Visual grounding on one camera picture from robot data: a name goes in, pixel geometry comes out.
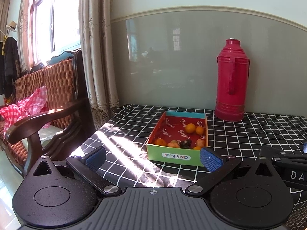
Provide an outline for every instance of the table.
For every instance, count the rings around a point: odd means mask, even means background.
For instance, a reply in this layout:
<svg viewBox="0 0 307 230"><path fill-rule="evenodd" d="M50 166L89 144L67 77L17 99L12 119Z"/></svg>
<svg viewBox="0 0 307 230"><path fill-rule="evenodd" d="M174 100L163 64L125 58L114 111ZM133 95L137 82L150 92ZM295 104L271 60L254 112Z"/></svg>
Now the table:
<svg viewBox="0 0 307 230"><path fill-rule="evenodd" d="M213 110L175 108L148 105L125 105L117 114L93 134L81 149L89 153L104 145L106 162L98 174L125 187L187 186L209 173L204 167L194 167L147 159L146 140L164 111L205 113L208 119L209 147L221 155L235 155L242 160L259 156L262 144L285 152L302 154L307 140L307 119L264 113L245 113L241 122L224 122ZM294 209L287 226L305 229L307 226L307 192L290 188Z"/></svg>

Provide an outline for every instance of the wall molding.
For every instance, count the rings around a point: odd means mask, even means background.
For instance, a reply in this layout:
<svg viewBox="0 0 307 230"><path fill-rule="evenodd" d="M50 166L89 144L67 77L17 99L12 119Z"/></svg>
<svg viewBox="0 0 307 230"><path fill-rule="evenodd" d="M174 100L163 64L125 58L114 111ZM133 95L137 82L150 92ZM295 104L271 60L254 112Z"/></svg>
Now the wall molding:
<svg viewBox="0 0 307 230"><path fill-rule="evenodd" d="M282 23L286 23L288 25L297 27L307 32L307 27L299 23L296 23L294 21L279 17L279 16L275 16L272 14L268 14L268 13L264 13L264 12L260 12L256 10L250 10L250 9L238 8L238 7L224 7L224 6L182 6L182 7L159 8L159 9L153 9L153 10L134 13L128 16L120 17L120 18L115 18L111 20L111 23L124 21L127 19L132 19L132 18L141 17L141 16L155 15L155 14L168 13L168 12L177 12L177 11L224 11L224 12L248 14L248 15L260 16L260 17L272 19L275 21L279 21Z"/></svg>

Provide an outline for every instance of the wicker backrest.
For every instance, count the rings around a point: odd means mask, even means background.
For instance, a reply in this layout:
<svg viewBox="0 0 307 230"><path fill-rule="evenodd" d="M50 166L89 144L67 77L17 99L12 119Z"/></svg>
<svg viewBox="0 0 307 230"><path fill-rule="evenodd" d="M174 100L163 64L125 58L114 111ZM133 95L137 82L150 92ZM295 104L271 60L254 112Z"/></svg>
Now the wicker backrest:
<svg viewBox="0 0 307 230"><path fill-rule="evenodd" d="M29 97L37 88L47 88L47 108L59 108L73 100L75 80L72 60L64 60L16 80L16 100ZM51 122L52 125L65 129L71 122L72 116Z"/></svg>

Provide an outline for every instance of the triangular cutout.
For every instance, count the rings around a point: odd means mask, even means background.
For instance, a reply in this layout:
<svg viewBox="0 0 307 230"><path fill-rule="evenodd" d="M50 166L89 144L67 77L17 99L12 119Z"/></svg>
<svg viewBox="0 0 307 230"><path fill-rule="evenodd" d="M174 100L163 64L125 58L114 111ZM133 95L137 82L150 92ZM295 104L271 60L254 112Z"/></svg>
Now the triangular cutout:
<svg viewBox="0 0 307 230"><path fill-rule="evenodd" d="M255 174L256 175L263 175L263 176L273 176L265 163L259 164Z"/></svg>
<svg viewBox="0 0 307 230"><path fill-rule="evenodd" d="M52 171L50 170L48 163L47 162L41 162L38 165L38 167L35 170L33 175L34 176L40 176L40 175L49 175L51 173L52 173Z"/></svg>

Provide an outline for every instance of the pink checkered pillow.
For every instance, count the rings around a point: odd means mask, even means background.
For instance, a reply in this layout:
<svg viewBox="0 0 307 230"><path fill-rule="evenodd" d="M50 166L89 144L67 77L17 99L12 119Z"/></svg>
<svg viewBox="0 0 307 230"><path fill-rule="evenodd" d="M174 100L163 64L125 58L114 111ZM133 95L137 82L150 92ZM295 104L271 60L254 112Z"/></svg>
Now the pink checkered pillow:
<svg viewBox="0 0 307 230"><path fill-rule="evenodd" d="M18 101L18 104L12 104L0 109L0 115L5 119L4 134L17 121L47 111L46 102L47 89L46 86L43 86L36 89L30 97ZM50 123L47 123L43 128L48 128L49 126Z"/></svg>

